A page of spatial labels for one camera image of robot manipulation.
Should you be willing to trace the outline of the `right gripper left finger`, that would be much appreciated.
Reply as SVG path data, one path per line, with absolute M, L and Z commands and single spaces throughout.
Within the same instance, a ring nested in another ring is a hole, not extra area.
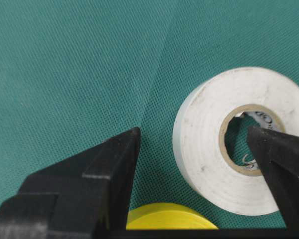
M 140 147 L 134 127 L 29 174 L 0 206 L 0 239 L 102 239 L 124 230 Z

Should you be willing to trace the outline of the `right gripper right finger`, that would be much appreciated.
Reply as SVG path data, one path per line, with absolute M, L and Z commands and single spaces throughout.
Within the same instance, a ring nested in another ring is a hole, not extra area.
M 251 126 L 247 144 L 287 228 L 299 229 L 299 136 Z

